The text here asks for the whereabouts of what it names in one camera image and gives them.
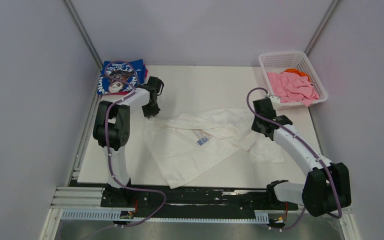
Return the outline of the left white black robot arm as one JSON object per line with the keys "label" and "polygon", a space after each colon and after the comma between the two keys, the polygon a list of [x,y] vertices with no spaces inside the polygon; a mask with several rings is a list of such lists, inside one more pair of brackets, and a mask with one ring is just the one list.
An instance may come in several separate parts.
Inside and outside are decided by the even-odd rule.
{"label": "left white black robot arm", "polygon": [[139,85],[129,94],[115,101],[102,100],[98,105],[92,136],[106,157],[109,176],[104,192],[114,195],[115,202],[122,207],[129,206],[133,201],[125,154],[130,138],[131,113],[141,109],[145,118],[158,115],[160,108],[157,101],[163,89],[163,81],[151,76],[147,83]]}

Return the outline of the white printed t-shirt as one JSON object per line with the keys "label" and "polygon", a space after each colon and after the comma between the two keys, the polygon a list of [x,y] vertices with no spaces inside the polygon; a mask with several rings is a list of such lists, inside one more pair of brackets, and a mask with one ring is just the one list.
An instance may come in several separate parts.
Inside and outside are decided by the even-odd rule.
{"label": "white printed t-shirt", "polygon": [[164,180],[182,187],[238,151],[254,164],[285,163],[285,152],[264,134],[252,131],[247,109],[221,108],[184,113],[171,119],[150,118],[143,138]]}

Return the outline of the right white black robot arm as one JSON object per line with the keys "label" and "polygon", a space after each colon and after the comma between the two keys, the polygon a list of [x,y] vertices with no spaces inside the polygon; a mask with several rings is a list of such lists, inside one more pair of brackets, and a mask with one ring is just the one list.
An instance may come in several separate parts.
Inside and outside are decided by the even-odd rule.
{"label": "right white black robot arm", "polygon": [[342,217],[351,205],[349,170],[344,163],[333,163],[317,153],[298,133],[285,115],[277,115],[270,98],[248,104],[254,113],[251,129],[279,145],[295,161],[303,174],[303,184],[276,180],[267,185],[266,204],[278,209],[285,202],[300,205],[313,216]]}

